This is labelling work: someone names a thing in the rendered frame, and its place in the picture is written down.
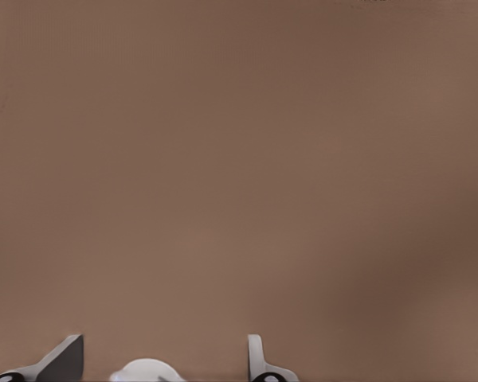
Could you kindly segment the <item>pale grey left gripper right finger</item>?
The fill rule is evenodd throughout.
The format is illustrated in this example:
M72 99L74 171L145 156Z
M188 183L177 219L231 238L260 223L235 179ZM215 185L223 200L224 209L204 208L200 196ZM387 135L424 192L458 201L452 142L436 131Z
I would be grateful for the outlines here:
M248 378L249 382L300 382L292 370L269 364L265 360L259 334L248 335Z

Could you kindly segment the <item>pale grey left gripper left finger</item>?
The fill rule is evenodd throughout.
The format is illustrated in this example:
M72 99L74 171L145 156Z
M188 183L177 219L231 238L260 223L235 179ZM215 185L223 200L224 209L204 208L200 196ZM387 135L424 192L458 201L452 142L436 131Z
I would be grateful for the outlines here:
M40 361L0 374L0 382L81 382L84 374L84 335L73 334Z

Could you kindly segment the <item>white rounded object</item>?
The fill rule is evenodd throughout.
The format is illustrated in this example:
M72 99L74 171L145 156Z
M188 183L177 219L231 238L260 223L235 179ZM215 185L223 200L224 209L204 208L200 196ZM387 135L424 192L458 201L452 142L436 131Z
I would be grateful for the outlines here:
M152 358L133 360L113 372L109 382L187 382L168 363Z

